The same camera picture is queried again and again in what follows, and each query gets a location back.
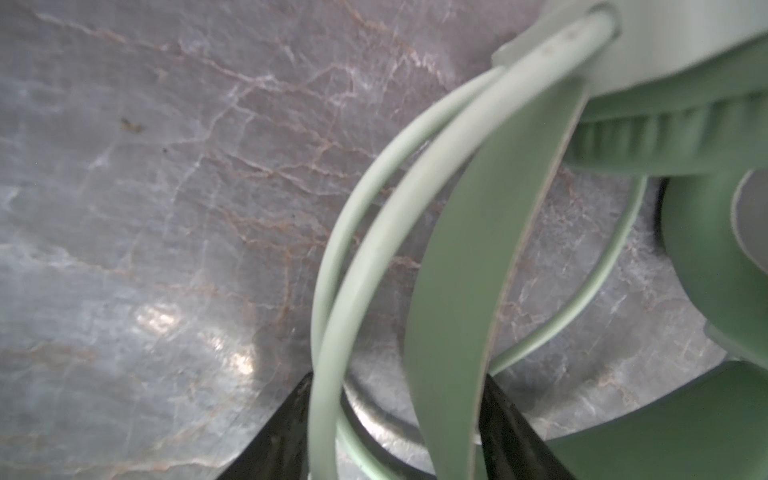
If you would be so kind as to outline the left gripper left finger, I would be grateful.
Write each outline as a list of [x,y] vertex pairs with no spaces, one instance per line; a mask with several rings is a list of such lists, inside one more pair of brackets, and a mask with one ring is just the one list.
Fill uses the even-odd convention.
[[307,479],[307,430],[313,373],[305,375],[219,480]]

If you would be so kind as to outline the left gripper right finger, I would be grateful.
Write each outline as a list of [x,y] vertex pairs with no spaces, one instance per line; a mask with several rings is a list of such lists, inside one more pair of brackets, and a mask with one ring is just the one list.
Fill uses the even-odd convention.
[[488,479],[575,479],[490,375],[485,377],[478,429]]

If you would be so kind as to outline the green white headphones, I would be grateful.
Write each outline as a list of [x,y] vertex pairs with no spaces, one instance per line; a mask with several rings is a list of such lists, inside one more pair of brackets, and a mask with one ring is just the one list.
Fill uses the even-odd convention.
[[[312,165],[347,174],[346,199],[396,131],[436,98],[483,69],[497,44],[531,29],[546,1],[310,1],[295,31],[328,67],[326,144]],[[570,167],[556,177],[502,309],[499,345],[540,326],[586,277],[625,199],[618,173]],[[367,426],[402,458],[426,464],[410,432],[414,415],[401,366],[405,311],[441,200],[393,259],[353,356],[351,391]],[[503,374],[535,426],[562,436],[629,412],[715,364],[721,349],[702,330],[643,210],[619,267],[596,302],[557,339]]]

